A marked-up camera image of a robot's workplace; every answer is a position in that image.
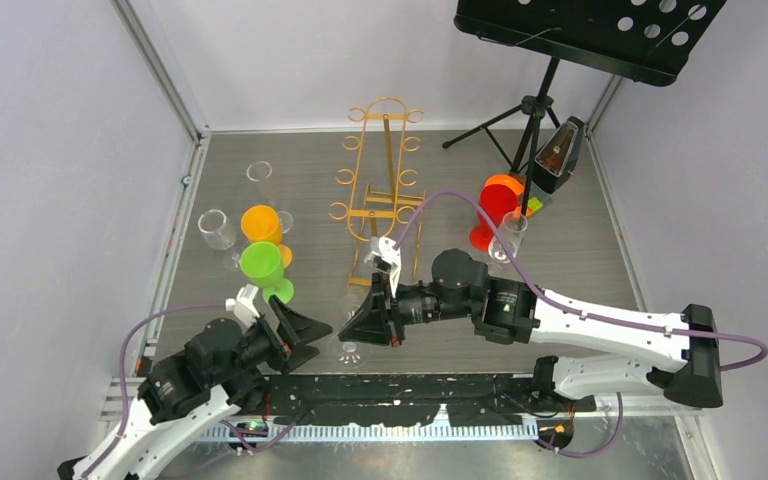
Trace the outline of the clear wine glass front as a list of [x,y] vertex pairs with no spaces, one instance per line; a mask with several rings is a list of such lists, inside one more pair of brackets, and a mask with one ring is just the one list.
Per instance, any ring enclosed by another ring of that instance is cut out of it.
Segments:
[[284,234],[294,226],[293,216],[283,208],[278,194],[278,183],[272,165],[267,161],[256,161],[246,169],[246,176],[253,183],[262,202],[278,214]]

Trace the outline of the clear wine glass back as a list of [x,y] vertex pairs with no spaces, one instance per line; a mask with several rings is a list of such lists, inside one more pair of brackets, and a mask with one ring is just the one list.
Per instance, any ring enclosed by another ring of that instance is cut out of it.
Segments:
[[[367,289],[364,286],[351,285],[340,297],[338,306],[342,321],[347,324],[361,306]],[[338,361],[350,368],[362,366],[370,357],[370,347],[356,341],[336,339]]]

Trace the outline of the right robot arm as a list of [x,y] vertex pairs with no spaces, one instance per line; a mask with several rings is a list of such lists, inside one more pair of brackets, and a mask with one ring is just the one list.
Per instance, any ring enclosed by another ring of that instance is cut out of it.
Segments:
[[338,333],[343,342],[399,346],[408,325],[469,319],[476,335],[509,345],[564,344],[594,356],[539,358],[530,385],[534,403],[556,410],[567,400],[611,393],[656,394],[680,405],[723,405],[719,346],[712,310],[690,304],[655,314],[581,302],[548,289],[489,274],[460,249],[438,254],[432,280],[393,284],[375,272],[358,310]]

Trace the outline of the green wine glass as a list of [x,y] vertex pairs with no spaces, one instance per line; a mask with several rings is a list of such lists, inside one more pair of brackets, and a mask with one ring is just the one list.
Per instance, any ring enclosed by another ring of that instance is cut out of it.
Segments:
[[242,252],[239,265],[249,281],[261,290],[266,303],[272,297],[288,304],[295,294],[292,282],[285,277],[285,266],[279,247],[270,242],[256,242]]

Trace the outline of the yellow wine glass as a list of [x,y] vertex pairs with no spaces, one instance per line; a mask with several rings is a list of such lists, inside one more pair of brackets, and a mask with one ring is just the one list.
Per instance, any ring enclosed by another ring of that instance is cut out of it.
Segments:
[[267,242],[278,247],[282,262],[288,267],[293,260],[291,249],[284,244],[279,214],[271,206],[255,205],[246,210],[240,220],[243,235],[250,243]]

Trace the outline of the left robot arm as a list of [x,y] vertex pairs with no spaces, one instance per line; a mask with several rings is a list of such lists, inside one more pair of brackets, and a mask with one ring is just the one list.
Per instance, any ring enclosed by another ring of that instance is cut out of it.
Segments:
[[181,351],[153,366],[135,397],[122,398],[115,429],[92,453],[62,462],[58,477],[157,479],[210,427],[263,408],[270,386],[260,366],[287,375],[315,358],[314,342],[333,331],[277,297],[268,305],[276,328],[245,294],[226,299],[231,315],[210,321]]

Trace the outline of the gold wire glass rack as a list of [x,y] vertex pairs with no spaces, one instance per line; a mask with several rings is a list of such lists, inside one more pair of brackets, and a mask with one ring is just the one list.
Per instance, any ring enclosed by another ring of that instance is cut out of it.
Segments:
[[329,216],[342,222],[354,238],[355,250],[347,287],[359,292],[370,285],[363,257],[373,236],[398,235],[428,192],[417,186],[418,173],[405,158],[419,150],[420,139],[409,128],[424,118],[397,97],[378,98],[350,109],[348,119],[360,130],[344,137],[341,146],[354,163],[337,171],[335,181],[349,188],[348,199],[333,202]]

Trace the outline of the clear wine glass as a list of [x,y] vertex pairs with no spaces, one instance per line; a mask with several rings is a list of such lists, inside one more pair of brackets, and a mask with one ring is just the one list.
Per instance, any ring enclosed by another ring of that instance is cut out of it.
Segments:
[[[361,306],[367,289],[364,286],[351,285],[340,297],[338,306],[342,321],[347,324]],[[350,368],[362,366],[370,357],[370,347],[356,341],[336,339],[338,361]]]
[[494,235],[488,246],[488,255],[493,266],[509,264],[517,257],[522,244],[528,219],[519,209],[506,213],[500,222],[498,235]]
[[278,183],[272,165],[267,161],[256,161],[246,169],[246,176],[253,183],[262,202],[278,214],[284,234],[294,226],[293,216],[283,208],[278,194]]
[[219,209],[209,209],[199,216],[197,225],[206,244],[221,254],[222,266],[229,271],[238,271],[242,250],[236,227],[228,215]]

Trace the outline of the red wine glass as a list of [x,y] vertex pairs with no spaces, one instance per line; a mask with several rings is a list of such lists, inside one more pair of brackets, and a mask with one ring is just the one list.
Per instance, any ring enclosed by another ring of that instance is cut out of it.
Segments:
[[492,226],[498,227],[503,217],[514,211],[519,205],[518,195],[514,190],[502,184],[485,186],[479,196],[479,206],[489,218],[477,214],[479,224],[469,234],[471,246],[479,251],[486,251],[494,238]]

